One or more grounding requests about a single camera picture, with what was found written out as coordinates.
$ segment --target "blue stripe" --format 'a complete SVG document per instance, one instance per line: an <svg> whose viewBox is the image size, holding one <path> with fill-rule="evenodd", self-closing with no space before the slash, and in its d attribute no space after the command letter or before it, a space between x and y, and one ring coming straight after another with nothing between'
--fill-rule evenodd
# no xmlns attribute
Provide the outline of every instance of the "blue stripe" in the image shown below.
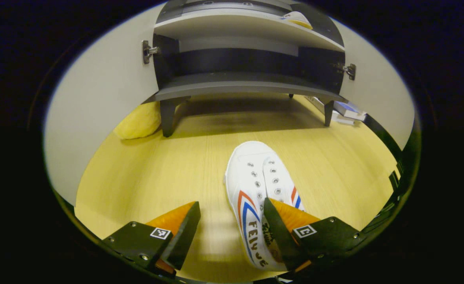
<svg viewBox="0 0 464 284"><path fill-rule="evenodd" d="M251 205L249 205L249 203L244 203L244 208L242 209L242 232L244 233L244 240L246 241L246 248L248 249L248 253L250 254L251 260L253 260L250 247L248 246L248 238L246 237L246 213L247 213L246 210L248 209L251 212L253 212L253 215L258 219L258 221L260 221L260 218L258 218L257 213L255 212L255 210L253 210L253 208L251 207Z"/></svg>
<svg viewBox="0 0 464 284"><path fill-rule="evenodd" d="M297 200L296 200L296 204L295 204L295 208L298 209L298 207L300 206L300 195L298 196Z"/></svg>

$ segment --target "yellow cushion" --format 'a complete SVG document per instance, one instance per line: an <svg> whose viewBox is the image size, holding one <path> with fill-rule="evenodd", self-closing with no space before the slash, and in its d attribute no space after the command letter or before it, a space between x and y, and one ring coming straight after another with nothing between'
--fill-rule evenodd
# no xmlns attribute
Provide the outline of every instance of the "yellow cushion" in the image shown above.
<svg viewBox="0 0 464 284"><path fill-rule="evenodd" d="M160 102L142 104L127 115L113 132L120 139L146 137L153 134L161 122Z"/></svg>

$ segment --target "wooden floor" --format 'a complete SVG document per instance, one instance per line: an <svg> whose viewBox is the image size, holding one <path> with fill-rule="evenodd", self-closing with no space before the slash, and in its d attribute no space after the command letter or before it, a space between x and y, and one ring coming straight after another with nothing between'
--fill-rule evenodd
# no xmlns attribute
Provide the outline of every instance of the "wooden floor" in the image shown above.
<svg viewBox="0 0 464 284"><path fill-rule="evenodd" d="M124 141L111 133L82 177L75 214L103 239L129 221L199 201L201 221L178 276L244 282L280 274L248 264L228 205L223 175L242 142L274 149L318 218L337 216L361 230L392 194L396 161L381 140L362 123L324 127L323 114L303 96L197 97L178 107L176 122L169 138L161 130Z"/></svg>

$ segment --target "printed logo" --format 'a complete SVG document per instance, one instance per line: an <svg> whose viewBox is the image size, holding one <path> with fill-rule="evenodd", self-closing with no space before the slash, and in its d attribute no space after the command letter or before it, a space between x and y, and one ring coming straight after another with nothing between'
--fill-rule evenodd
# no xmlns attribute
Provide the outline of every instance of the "printed logo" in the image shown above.
<svg viewBox="0 0 464 284"><path fill-rule="evenodd" d="M170 234L169 230L164 230L161 228L155 228L151 234L149 234L151 237L156 237L158 239L166 239Z"/></svg>
<svg viewBox="0 0 464 284"><path fill-rule="evenodd" d="M311 225L296 228L294 231L300 238L317 233L316 230L314 230L314 228L311 227Z"/></svg>

